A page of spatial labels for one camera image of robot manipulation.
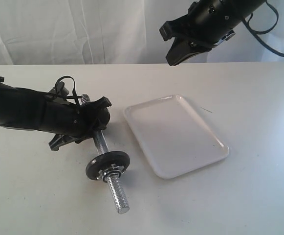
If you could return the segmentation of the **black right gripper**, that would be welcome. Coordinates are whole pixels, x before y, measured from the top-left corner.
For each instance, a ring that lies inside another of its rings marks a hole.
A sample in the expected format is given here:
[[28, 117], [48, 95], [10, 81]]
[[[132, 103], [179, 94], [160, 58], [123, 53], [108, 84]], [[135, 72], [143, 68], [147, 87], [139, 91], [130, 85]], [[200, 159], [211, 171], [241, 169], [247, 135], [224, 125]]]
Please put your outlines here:
[[252, 6], [250, 0], [193, 2], [187, 15], [166, 21], [159, 29], [165, 42], [175, 38], [166, 55], [168, 64], [176, 66], [193, 56], [210, 52], [222, 37], [240, 23], [235, 10], [245, 17], [253, 11]]

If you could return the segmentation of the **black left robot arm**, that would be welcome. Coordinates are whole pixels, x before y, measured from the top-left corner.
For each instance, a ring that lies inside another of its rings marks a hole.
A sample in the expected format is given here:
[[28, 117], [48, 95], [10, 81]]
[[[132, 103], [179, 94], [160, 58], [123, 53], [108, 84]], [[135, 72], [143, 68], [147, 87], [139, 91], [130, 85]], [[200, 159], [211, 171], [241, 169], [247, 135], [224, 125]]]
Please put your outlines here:
[[93, 138], [96, 131], [106, 129], [110, 120], [107, 97], [91, 101], [86, 95], [68, 91], [59, 78], [49, 92], [11, 87], [0, 76], [0, 127], [53, 133], [49, 142], [53, 151], [69, 143]]

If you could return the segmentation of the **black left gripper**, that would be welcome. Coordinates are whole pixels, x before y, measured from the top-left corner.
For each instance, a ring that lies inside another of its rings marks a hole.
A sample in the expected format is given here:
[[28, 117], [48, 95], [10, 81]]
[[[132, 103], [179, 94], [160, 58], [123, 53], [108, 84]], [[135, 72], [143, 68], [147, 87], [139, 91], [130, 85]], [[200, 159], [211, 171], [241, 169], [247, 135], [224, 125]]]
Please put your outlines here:
[[89, 96], [83, 96], [83, 112], [77, 113], [76, 105], [61, 104], [44, 98], [43, 131], [54, 133], [55, 136], [48, 143], [52, 151], [72, 142], [80, 143], [79, 138], [89, 127], [106, 127], [110, 121], [108, 107], [112, 104], [106, 97], [90, 101]]

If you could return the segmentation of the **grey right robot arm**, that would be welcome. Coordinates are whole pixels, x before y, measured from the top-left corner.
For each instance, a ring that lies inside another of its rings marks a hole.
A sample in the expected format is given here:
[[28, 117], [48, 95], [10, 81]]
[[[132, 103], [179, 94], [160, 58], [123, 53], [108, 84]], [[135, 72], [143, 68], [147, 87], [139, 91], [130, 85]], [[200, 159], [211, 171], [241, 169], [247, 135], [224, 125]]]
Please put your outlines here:
[[166, 21], [159, 32], [174, 39], [166, 55], [170, 66], [210, 52], [235, 35], [234, 28], [264, 3], [263, 0], [197, 0], [187, 13]]

